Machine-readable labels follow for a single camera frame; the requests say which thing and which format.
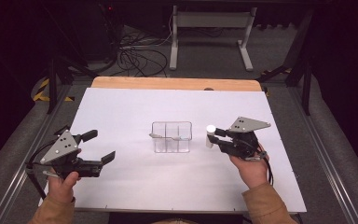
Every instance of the white tabletop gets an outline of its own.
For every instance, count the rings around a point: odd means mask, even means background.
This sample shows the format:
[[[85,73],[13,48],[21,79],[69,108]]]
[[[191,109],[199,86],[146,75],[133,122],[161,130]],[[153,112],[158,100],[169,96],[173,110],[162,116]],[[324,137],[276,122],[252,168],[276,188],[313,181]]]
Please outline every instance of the white tabletop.
[[[72,134],[98,130],[79,157],[98,161],[116,151],[100,177],[75,185],[76,208],[97,211],[242,213],[247,190],[218,146],[205,146],[206,127],[227,129],[238,116],[269,122],[255,131],[271,157],[274,188],[289,212],[306,212],[295,175],[262,91],[169,91],[88,88]],[[188,153],[155,153],[154,121],[190,121]]]

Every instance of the metal stand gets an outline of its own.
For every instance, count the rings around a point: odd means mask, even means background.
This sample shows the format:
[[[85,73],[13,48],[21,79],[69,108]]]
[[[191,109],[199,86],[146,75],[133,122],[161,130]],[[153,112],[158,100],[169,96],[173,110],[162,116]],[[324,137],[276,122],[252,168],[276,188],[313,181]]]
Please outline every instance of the metal stand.
[[[51,59],[51,62],[48,64],[48,78],[49,82],[49,107],[48,114],[54,109],[57,104],[57,78],[58,77],[63,85],[71,85],[74,78],[72,73],[69,70],[69,67],[74,67],[77,71],[86,74],[89,77],[96,78],[98,74],[90,71],[84,66],[72,62],[67,58],[62,56],[57,56]]]
[[[173,6],[170,69],[175,70],[177,65],[178,27],[231,27],[246,28],[243,40],[238,40],[238,46],[246,71],[253,71],[246,44],[255,20],[256,10],[257,8],[253,7],[250,12],[182,12],[177,10],[177,6]]]
[[[304,41],[307,36],[307,31],[310,27],[310,21],[312,19],[313,9],[309,9],[301,22],[295,39],[293,40],[292,46],[286,55],[283,65],[272,70],[264,71],[263,76],[256,79],[256,81],[262,83],[269,80],[272,77],[279,75],[286,71],[288,68],[293,68],[289,76],[286,78],[285,83],[287,87],[294,87],[298,84],[299,80],[304,76],[304,86],[302,94],[302,106],[307,115],[310,114],[309,103],[310,103],[310,79],[311,79],[311,68],[310,58],[312,57],[311,49],[304,50]]]

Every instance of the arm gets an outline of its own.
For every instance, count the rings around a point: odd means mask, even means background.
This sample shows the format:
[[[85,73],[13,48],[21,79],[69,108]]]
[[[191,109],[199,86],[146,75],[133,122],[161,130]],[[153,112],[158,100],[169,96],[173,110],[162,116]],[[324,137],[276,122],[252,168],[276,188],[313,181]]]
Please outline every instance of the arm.
[[[267,165],[264,161],[243,161],[229,156],[238,168],[241,179],[249,187],[242,196],[249,215],[255,223],[296,223],[287,212],[279,194],[267,181]]]
[[[72,187],[78,180],[78,173],[72,172],[65,180],[48,177],[48,196],[36,210],[28,224],[72,223],[75,198]]]

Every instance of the human hand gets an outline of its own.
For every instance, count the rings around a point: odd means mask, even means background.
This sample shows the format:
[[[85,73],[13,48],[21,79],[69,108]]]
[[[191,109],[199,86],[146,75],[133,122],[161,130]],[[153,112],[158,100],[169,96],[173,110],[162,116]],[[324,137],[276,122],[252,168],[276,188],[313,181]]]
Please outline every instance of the human hand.
[[[70,203],[74,198],[73,187],[80,180],[78,172],[72,172],[66,179],[49,176],[48,195],[59,203]]]
[[[229,158],[232,163],[234,163],[234,165],[238,168],[241,179],[249,187],[249,189],[252,189],[264,183],[268,183],[268,167],[264,160],[244,161],[238,157],[234,157],[231,155],[229,155]]]

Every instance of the clear plastic container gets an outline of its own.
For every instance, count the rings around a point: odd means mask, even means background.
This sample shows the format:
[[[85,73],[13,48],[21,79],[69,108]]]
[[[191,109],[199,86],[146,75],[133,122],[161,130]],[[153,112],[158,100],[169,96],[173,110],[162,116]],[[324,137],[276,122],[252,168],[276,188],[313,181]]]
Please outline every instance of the clear plastic container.
[[[191,126],[188,121],[153,122],[150,136],[155,144],[155,152],[190,152]]]

